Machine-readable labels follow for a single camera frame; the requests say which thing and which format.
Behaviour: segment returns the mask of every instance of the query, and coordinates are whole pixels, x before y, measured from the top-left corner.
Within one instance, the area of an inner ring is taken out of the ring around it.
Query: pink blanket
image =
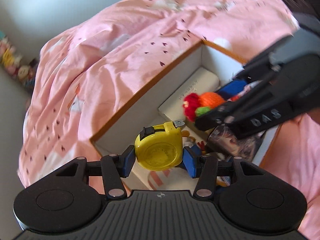
[[[89,138],[200,39],[249,59],[296,28],[281,0],[122,0],[61,33],[41,50],[20,152],[23,185],[77,156],[99,160]]]

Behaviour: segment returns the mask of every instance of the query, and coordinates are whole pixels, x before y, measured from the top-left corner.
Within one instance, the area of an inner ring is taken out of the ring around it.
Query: gray wall
[[[20,232],[12,204],[23,189],[17,176],[27,93],[0,67],[0,239]]]
[[[0,0],[0,30],[27,60],[64,30],[119,0]]]

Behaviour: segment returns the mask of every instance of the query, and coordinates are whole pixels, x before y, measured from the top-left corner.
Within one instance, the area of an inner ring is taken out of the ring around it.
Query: yellow tape measure
[[[137,136],[134,150],[138,163],[151,171],[163,171],[182,162],[181,120],[144,127]]]

